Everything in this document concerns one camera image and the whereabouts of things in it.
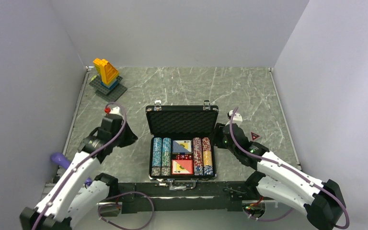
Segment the blue playing card deck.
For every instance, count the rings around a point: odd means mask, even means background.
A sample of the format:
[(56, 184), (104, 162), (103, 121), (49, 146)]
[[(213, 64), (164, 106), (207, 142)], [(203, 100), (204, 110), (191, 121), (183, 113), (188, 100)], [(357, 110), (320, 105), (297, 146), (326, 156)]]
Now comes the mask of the blue playing card deck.
[(173, 154), (192, 154), (191, 140), (173, 140), (172, 153)]

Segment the red playing card deck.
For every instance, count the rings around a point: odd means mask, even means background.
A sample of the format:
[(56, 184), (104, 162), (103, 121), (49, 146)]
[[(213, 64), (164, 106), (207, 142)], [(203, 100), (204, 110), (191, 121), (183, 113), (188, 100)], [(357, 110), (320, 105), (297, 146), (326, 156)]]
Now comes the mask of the red playing card deck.
[(192, 160), (172, 160), (172, 175), (192, 175), (194, 173)]

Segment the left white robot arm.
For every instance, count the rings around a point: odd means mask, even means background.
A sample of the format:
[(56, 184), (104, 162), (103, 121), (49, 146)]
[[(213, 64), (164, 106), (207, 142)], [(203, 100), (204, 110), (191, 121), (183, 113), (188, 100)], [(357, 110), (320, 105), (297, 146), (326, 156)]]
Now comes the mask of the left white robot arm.
[(52, 190), (34, 207), (20, 214), (24, 230), (72, 230), (97, 203), (113, 201), (120, 194), (118, 179), (101, 173), (91, 184), (83, 183), (114, 147), (126, 147), (137, 140), (125, 115), (110, 112), (102, 123), (86, 137), (74, 159)]

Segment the red die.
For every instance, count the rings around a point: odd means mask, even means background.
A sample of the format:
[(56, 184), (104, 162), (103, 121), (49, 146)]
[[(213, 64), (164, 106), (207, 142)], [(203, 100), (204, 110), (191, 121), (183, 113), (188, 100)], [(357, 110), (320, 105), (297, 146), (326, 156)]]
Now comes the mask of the red die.
[(185, 155), (176, 155), (175, 159), (176, 160), (185, 160), (186, 156)]
[(184, 155), (184, 159), (185, 160), (192, 160), (193, 159), (193, 155), (186, 154), (186, 155)]

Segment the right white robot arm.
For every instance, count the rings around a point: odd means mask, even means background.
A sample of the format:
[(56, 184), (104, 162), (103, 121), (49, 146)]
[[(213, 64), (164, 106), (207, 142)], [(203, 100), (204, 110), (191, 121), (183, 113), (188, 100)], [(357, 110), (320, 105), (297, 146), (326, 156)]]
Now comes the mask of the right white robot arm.
[(339, 184), (309, 176), (281, 160), (269, 148), (250, 141), (237, 124), (218, 123), (210, 139), (219, 149), (227, 149), (244, 166), (254, 169), (245, 181), (245, 193), (251, 199), (264, 196), (277, 200), (304, 214), (318, 230), (346, 229), (337, 222), (346, 214)]

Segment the black poker chip case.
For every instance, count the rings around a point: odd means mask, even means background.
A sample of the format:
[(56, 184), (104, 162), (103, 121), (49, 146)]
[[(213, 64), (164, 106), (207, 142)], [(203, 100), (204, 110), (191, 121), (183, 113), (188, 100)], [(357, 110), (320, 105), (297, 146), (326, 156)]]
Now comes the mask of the black poker chip case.
[(219, 107), (206, 100), (202, 105), (162, 105), (156, 100), (145, 109), (152, 139), (149, 179), (213, 180), (215, 154), (211, 135)]

